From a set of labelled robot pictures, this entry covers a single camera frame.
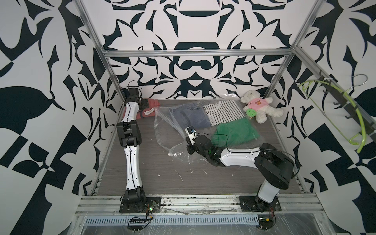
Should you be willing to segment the red tank top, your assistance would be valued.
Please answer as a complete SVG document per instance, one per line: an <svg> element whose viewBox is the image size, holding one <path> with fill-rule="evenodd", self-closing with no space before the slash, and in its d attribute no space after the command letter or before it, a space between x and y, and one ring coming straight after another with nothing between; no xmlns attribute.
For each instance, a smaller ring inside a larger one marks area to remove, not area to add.
<svg viewBox="0 0 376 235"><path fill-rule="evenodd" d="M160 106L156 99L140 99L125 104L123 121L131 121L155 116L155 110Z"/></svg>

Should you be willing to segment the blue tank top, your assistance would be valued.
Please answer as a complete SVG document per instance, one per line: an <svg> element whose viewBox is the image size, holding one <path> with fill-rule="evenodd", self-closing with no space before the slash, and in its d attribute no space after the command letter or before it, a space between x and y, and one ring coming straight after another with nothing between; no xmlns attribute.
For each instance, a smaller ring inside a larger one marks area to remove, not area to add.
<svg viewBox="0 0 376 235"><path fill-rule="evenodd" d="M176 122L182 130L187 127L195 129L205 129L211 127L211 122L206 114L203 105L200 104L183 104L169 108L169 113L174 122Z"/></svg>

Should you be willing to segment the clear plastic vacuum bag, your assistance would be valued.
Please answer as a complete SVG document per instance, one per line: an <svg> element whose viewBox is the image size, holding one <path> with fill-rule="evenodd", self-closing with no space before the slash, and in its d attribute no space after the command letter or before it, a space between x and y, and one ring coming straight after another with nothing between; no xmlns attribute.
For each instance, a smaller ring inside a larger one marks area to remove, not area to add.
<svg viewBox="0 0 376 235"><path fill-rule="evenodd" d="M204 157L200 156L197 153L189 154L187 151L187 141L186 137L187 134L185 130L182 130L179 125L173 121L170 113L169 113L169 108L172 108L174 106L180 106L183 104L200 104L200 105L206 105L206 104L211 104L211 103L217 103L220 100L225 100L225 99L214 99L214 100L199 100L199 101L187 101L183 102L181 100L177 102L173 102L171 104L164 104L155 110L156 116L155 116L155 121L154 121L154 130L155 130L155 135L156 135L156 140L158 144L164 148L167 152L168 155L174 159L178 159L183 163L197 163L204 161ZM240 109L244 112L243 110L243 104L240 102L238 99L234 99L238 105L240 106ZM265 142L265 138L261 135L261 132L257 129L256 123L252 120L250 120L252 124L255 126L256 130L260 134L260 138L241 144L239 146L235 147L225 147L227 149L232 149L232 150L248 150L248 149L253 149L257 147L261 147L261 145ZM217 126L212 126L209 128L205 129L195 129L196 134L203 134L205 135L208 139L212 140L212 135L215 133Z"/></svg>

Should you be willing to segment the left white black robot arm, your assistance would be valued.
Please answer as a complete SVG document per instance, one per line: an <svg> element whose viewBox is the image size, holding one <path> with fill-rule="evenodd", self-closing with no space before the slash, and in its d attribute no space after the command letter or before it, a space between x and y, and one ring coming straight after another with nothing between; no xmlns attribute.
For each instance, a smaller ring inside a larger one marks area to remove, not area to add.
<svg viewBox="0 0 376 235"><path fill-rule="evenodd" d="M137 123L137 114L142 105L142 93L138 87L125 89L125 112L122 120L117 123L119 143L126 156L126 190L122 196L123 206L140 206L145 204L146 195L141 179L139 152L142 143L141 132Z"/></svg>

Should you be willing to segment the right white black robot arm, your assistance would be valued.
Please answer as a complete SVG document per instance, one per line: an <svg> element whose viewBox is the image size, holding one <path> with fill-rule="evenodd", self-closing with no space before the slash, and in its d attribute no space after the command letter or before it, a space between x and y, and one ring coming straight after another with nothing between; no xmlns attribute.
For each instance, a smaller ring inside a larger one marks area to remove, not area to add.
<svg viewBox="0 0 376 235"><path fill-rule="evenodd" d="M264 143L261 147L248 150L232 150L215 146L205 135L188 134L186 137L189 154L197 153L214 166L245 166L259 170L264 182L258 189L252 204L244 199L242 204L252 212L264 212L272 209L277 194L287 190L296 167L291 155L274 146Z"/></svg>

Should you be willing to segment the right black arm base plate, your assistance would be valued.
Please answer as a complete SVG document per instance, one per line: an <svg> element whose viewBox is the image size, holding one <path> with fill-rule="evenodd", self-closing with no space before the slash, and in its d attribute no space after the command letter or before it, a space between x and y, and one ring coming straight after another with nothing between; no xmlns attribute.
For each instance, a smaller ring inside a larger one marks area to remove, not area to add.
<svg viewBox="0 0 376 235"><path fill-rule="evenodd" d="M258 196L240 196L240 207L243 212L279 212L282 210L278 197L271 203L261 200Z"/></svg>

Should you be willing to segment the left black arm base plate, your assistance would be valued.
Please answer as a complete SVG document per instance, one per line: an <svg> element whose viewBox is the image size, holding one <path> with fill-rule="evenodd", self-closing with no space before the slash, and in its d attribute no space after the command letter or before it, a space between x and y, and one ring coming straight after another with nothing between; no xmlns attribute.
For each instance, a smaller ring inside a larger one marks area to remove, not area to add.
<svg viewBox="0 0 376 235"><path fill-rule="evenodd" d="M142 202L138 197L134 200L121 198L119 213L146 213L150 209L155 212L161 207L161 197L146 197Z"/></svg>

